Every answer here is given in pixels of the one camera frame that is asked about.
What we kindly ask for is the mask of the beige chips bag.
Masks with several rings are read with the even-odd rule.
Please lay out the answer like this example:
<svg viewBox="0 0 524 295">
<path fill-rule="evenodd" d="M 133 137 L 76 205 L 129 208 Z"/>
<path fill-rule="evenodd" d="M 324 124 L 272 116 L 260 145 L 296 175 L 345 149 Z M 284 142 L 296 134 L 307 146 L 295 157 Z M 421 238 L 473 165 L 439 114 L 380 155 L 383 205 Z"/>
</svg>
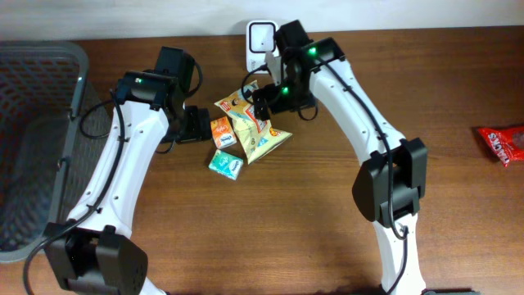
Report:
<svg viewBox="0 0 524 295">
<path fill-rule="evenodd" d="M 231 119 L 233 131 L 242 145 L 249 165 L 292 136 L 292 133 L 275 129 L 270 120 L 256 119 L 255 106 L 242 96 L 240 89 L 218 100 L 215 105 Z"/>
</svg>

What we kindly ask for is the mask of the orange tissue pack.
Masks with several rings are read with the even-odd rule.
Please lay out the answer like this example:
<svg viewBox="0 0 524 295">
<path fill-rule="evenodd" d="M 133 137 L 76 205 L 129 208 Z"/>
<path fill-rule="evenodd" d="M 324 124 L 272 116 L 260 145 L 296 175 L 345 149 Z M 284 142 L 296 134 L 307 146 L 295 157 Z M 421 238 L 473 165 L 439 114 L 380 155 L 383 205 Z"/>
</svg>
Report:
<svg viewBox="0 0 524 295">
<path fill-rule="evenodd" d="M 236 135 L 227 116 L 212 120 L 210 127 L 212 138 L 218 149 L 227 148 L 237 143 Z"/>
</svg>

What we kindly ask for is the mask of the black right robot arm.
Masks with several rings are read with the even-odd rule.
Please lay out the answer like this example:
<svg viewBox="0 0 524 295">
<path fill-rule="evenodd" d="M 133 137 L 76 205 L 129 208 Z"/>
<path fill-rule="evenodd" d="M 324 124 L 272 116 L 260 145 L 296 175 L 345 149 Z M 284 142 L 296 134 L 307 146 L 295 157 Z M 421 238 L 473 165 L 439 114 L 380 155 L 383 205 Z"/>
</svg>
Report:
<svg viewBox="0 0 524 295">
<path fill-rule="evenodd" d="M 427 148 L 420 138 L 408 140 L 374 106 L 334 39 L 276 40 L 275 46 L 279 53 L 267 53 L 264 62 L 273 83 L 252 94 L 255 117 L 325 106 L 359 160 L 352 195 L 377 236 L 383 292 L 423 293 L 416 226 Z"/>
</svg>

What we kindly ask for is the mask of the red Hacks snack bag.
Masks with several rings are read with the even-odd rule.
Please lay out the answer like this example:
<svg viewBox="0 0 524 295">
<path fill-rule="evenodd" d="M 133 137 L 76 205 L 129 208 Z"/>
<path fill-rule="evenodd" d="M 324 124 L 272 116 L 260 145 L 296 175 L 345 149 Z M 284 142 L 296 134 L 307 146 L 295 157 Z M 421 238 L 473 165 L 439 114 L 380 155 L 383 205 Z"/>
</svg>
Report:
<svg viewBox="0 0 524 295">
<path fill-rule="evenodd" d="M 481 127 L 477 133 L 490 150 L 499 158 L 504 167 L 510 162 L 523 161 L 523 126 L 505 129 Z"/>
</svg>

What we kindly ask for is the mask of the teal tissue pack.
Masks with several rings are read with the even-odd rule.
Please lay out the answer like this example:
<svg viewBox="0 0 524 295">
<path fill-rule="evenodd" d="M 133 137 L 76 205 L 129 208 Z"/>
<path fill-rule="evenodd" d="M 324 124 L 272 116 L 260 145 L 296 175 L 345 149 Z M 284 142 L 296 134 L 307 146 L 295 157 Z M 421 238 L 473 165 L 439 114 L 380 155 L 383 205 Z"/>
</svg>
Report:
<svg viewBox="0 0 524 295">
<path fill-rule="evenodd" d="M 221 150 L 216 150 L 209 169 L 229 179 L 236 180 L 243 166 L 243 160 Z"/>
</svg>

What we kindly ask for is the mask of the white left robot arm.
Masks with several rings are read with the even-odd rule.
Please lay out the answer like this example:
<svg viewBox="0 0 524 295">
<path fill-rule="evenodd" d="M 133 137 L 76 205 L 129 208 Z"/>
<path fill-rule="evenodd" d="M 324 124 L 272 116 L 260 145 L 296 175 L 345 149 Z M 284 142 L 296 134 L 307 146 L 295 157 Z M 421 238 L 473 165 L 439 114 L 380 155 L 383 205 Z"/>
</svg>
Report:
<svg viewBox="0 0 524 295">
<path fill-rule="evenodd" d="M 210 139 L 206 109 L 186 106 L 192 69 L 129 71 L 111 98 L 114 118 L 82 197 L 64 224 L 44 230 L 59 286 L 77 294 L 161 294 L 147 254 L 130 239 L 138 195 L 162 143 Z"/>
</svg>

